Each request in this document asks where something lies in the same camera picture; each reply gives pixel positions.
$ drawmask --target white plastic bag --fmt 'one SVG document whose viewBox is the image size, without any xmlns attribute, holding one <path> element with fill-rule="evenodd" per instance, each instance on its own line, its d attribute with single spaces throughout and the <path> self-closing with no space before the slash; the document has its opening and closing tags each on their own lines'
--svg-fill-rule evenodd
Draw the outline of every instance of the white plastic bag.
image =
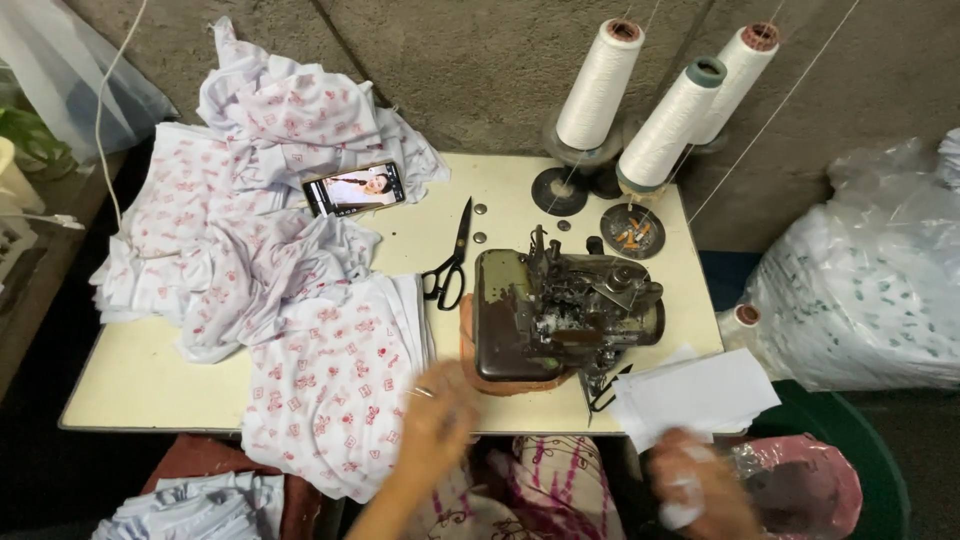
<svg viewBox="0 0 960 540">
<path fill-rule="evenodd" d="M 117 50 L 60 0 L 0 2 L 0 58 L 75 160 L 97 156 L 97 91 Z M 156 86 L 121 59 L 104 88 L 100 135 L 107 153 L 130 148 L 177 114 Z"/>
<path fill-rule="evenodd" d="M 808 390 L 960 383 L 960 195 L 912 139 L 857 150 L 763 256 L 742 303 L 768 369 Z"/>
</svg>

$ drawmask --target plastic sheet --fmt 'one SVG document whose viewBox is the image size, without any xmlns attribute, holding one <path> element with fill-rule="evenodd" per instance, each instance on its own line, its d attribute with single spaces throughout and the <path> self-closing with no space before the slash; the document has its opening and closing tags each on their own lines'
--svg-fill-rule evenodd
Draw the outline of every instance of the plastic sheet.
<svg viewBox="0 0 960 540">
<path fill-rule="evenodd" d="M 853 532 L 863 494 L 840 451 L 809 434 L 732 448 L 736 473 L 760 522 L 779 540 L 834 540 Z"/>
<path fill-rule="evenodd" d="M 97 92 L 117 50 L 60 0 L 0 3 L 0 57 L 50 131 L 83 162 L 97 155 Z M 177 111 L 121 59 L 104 88 L 104 151 L 132 147 Z"/>
<path fill-rule="evenodd" d="M 960 382 L 960 195 L 911 139 L 828 169 L 833 198 L 764 255 L 741 303 L 755 351 L 807 390 Z"/>
</svg>

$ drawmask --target pink patterned clothing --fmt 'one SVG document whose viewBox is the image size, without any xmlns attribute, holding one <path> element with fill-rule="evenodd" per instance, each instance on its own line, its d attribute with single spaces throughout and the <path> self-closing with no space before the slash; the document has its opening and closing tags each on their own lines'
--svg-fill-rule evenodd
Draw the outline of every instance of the pink patterned clothing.
<svg viewBox="0 0 960 540">
<path fill-rule="evenodd" d="M 410 540 L 622 540 L 600 454 L 588 437 L 519 436 L 513 455 L 488 457 L 505 502 L 455 471 L 407 528 Z"/>
</svg>

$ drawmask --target brown fabric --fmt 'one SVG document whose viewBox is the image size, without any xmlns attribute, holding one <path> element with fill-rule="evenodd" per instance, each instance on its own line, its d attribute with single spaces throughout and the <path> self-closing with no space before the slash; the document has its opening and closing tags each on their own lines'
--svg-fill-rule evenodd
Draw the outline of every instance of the brown fabric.
<svg viewBox="0 0 960 540">
<path fill-rule="evenodd" d="M 573 370 L 568 369 L 556 379 L 546 382 L 490 382 L 480 379 L 480 376 L 477 375 L 476 363 L 474 363 L 475 355 L 476 351 L 473 348 L 473 295 L 465 294 L 460 299 L 460 367 L 464 370 L 464 376 L 470 386 L 491 396 L 515 396 L 528 392 L 553 390 L 573 375 Z"/>
<path fill-rule="evenodd" d="M 278 469 L 255 463 L 243 452 L 210 437 L 181 433 L 156 466 L 140 495 L 154 491 L 159 479 L 214 476 L 230 471 L 255 471 L 264 476 L 280 474 Z M 313 523 L 320 512 L 322 497 L 317 488 L 305 479 L 285 475 L 283 519 L 280 523 L 282 540 L 308 540 L 313 537 Z"/>
</svg>

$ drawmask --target red cloth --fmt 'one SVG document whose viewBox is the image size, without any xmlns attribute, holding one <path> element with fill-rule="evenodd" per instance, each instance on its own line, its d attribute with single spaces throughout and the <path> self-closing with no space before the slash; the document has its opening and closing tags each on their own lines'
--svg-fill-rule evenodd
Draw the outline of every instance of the red cloth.
<svg viewBox="0 0 960 540">
<path fill-rule="evenodd" d="M 255 471 L 264 476 L 280 474 L 278 469 L 255 463 L 244 453 L 210 437 L 181 433 L 154 469 L 140 495 L 153 492 L 159 479 L 222 475 L 230 471 Z M 322 497 L 308 481 L 291 475 L 285 476 L 283 518 L 280 522 L 282 540 L 307 540 L 313 537 L 313 523 L 320 513 Z"/>
</svg>

